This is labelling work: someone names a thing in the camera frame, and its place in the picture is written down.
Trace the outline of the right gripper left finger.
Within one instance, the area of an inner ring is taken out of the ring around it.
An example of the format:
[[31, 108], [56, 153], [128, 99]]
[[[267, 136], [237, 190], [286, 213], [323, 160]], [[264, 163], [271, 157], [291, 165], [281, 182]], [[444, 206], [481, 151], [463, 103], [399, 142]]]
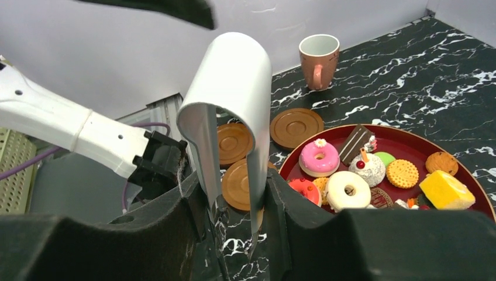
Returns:
[[206, 196], [196, 173], [151, 202], [88, 225], [1, 217], [2, 280], [216, 280]]

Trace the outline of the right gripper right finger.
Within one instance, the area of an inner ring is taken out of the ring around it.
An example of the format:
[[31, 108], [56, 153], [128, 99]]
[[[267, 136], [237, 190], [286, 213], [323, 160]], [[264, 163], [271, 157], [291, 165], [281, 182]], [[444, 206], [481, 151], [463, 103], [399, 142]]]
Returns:
[[475, 211], [333, 215], [271, 170], [264, 225], [271, 280], [495, 279], [495, 224]]

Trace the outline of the dark red round tray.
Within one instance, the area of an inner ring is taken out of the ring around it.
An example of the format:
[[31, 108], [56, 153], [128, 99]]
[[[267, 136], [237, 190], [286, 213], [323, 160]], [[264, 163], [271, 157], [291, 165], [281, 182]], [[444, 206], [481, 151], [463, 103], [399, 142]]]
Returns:
[[[397, 159], [405, 159], [412, 162], [418, 168], [421, 180], [428, 173], [425, 169], [425, 162], [428, 156], [435, 152], [445, 152], [443, 148], [435, 143], [402, 129], [372, 124], [365, 124], [364, 126], [375, 134], [378, 139], [379, 151], [385, 151]], [[305, 174], [299, 167], [298, 159], [302, 148], [310, 141], [324, 138], [330, 144], [340, 149], [355, 127], [355, 124], [337, 126], [317, 133], [305, 140], [287, 156], [279, 169], [281, 177], [285, 180], [302, 177], [312, 180], [313, 178]], [[476, 198], [475, 204], [470, 208], [485, 214], [491, 220], [495, 221], [495, 211], [483, 187], [464, 165], [461, 163], [458, 163], [458, 165], [459, 169], [454, 175], [455, 178], [465, 184]], [[416, 198], [421, 193], [419, 186], [411, 189], [400, 189], [394, 187], [387, 179], [384, 179], [377, 187], [382, 189], [382, 196], [385, 194], [388, 195], [391, 203], [397, 199], [407, 200], [409, 198]]]

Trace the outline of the metal serving tongs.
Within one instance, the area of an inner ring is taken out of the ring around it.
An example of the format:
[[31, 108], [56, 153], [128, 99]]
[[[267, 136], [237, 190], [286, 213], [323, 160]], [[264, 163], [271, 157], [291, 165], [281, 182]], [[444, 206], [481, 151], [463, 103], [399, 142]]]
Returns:
[[216, 109], [236, 117], [248, 129], [253, 144], [247, 159], [249, 178], [251, 257], [263, 221], [264, 191], [270, 148], [272, 67], [263, 47], [248, 35], [228, 32], [209, 45], [177, 115], [177, 126], [192, 150], [209, 208], [221, 195]]

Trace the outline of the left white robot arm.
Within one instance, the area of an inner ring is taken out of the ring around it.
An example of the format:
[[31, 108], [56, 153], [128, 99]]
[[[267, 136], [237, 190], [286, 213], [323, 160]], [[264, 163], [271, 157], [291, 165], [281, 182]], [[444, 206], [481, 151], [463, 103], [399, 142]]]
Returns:
[[187, 143], [127, 125], [61, 97], [1, 62], [1, 126], [92, 159], [140, 186], [144, 199], [175, 188]]

